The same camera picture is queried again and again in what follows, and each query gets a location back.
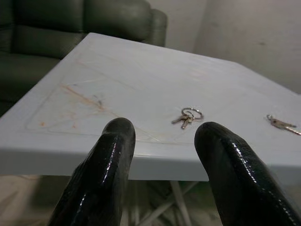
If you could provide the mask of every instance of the floor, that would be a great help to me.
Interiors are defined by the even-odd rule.
[[[0,225],[44,226],[68,183],[65,176],[0,176]],[[130,181],[138,189],[139,219],[143,219],[171,193],[168,181]],[[301,186],[287,187],[301,207]],[[185,203],[193,226],[221,226],[208,182],[199,182],[185,194]],[[128,202],[129,209],[133,203]],[[130,218],[135,225],[134,217]],[[149,226],[181,226],[182,217],[173,205]]]

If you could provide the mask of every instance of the brass key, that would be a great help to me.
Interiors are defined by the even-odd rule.
[[[180,121],[186,121],[188,118],[189,118],[189,116],[187,114],[183,114],[179,118],[177,118],[176,120],[173,120],[171,123],[176,124]]]
[[[193,121],[193,118],[190,117],[190,116],[188,116],[188,119],[186,119],[186,120],[183,122],[181,128],[182,128],[182,129],[185,129],[185,128],[187,127],[188,124],[191,124],[191,123],[192,123],[192,121]]]

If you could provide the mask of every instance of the sofa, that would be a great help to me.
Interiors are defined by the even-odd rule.
[[[166,26],[144,0],[0,0],[0,116],[89,32],[164,46]]]

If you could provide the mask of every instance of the white wall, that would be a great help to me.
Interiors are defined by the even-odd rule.
[[[209,0],[194,51],[301,93],[301,0]]]
[[[168,16],[166,47],[192,52],[207,0],[147,0]]]

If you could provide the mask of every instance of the white table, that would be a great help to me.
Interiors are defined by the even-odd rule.
[[[171,121],[193,106],[243,137],[284,184],[301,182],[299,95],[233,62],[89,34],[0,119],[0,173],[70,175],[116,117],[135,126],[130,179],[208,180]]]

